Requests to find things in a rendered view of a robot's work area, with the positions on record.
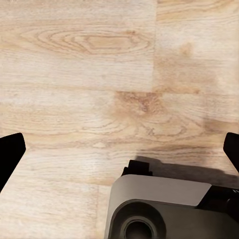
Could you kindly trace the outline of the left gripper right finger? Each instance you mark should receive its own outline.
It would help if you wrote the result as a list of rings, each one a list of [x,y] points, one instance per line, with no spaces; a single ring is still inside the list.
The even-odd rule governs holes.
[[[239,134],[228,132],[223,150],[239,173]]]

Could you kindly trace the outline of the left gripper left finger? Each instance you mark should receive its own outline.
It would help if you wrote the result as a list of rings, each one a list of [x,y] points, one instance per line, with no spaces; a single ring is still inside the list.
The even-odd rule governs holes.
[[[26,151],[21,132],[0,138],[0,192]]]

